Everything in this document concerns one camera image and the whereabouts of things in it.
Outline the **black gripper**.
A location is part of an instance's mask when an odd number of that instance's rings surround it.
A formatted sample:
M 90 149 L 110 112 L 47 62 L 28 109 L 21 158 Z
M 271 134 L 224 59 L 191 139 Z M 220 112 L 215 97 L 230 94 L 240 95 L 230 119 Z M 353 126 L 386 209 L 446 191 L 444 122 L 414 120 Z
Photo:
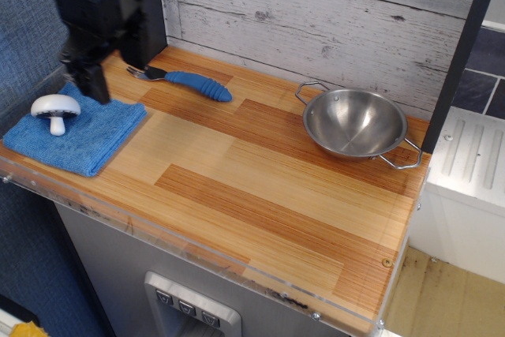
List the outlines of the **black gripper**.
M 101 104 L 110 102 L 101 62 L 119 50 L 143 69 L 149 61 L 148 22 L 142 0 L 55 0 L 69 36 L 60 53 L 69 80 Z

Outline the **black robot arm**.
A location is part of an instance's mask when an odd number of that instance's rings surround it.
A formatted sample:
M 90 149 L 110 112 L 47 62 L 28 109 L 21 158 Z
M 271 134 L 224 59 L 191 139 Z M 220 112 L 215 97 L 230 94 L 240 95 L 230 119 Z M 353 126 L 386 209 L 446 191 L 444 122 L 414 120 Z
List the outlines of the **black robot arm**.
M 59 59 L 81 93 L 106 104 L 103 61 L 115 51 L 138 69 L 150 60 L 143 0 L 54 0 L 68 37 Z

